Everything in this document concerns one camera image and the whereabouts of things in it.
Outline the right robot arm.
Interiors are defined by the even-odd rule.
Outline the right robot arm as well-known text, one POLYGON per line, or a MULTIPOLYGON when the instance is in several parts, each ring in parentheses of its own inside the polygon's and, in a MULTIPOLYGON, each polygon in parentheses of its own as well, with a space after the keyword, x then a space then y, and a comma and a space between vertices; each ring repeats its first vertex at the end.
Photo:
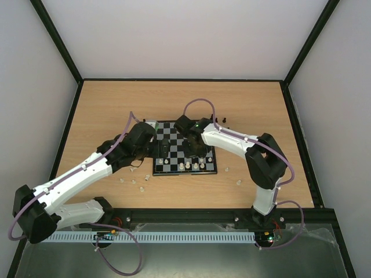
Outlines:
POLYGON ((187 141, 185 156, 205 157, 209 148, 216 147, 245 159, 250 177, 257 186, 251 219, 260 227, 273 220, 288 160, 272 135, 249 136, 220 126, 211 119, 195 121, 185 115, 175 121, 174 128, 187 141))

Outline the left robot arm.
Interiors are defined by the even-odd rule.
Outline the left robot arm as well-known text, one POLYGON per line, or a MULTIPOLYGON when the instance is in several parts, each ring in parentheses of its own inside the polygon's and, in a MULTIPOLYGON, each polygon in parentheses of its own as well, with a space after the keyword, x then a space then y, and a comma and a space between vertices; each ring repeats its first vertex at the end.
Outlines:
POLYGON ((84 223, 109 224, 114 209, 103 197, 67 204, 77 193, 118 170, 145 158, 166 158, 170 144, 156 138, 158 122, 136 123, 130 132, 100 145, 82 163, 61 176, 15 193, 13 216, 31 244, 40 243, 56 230, 84 223))

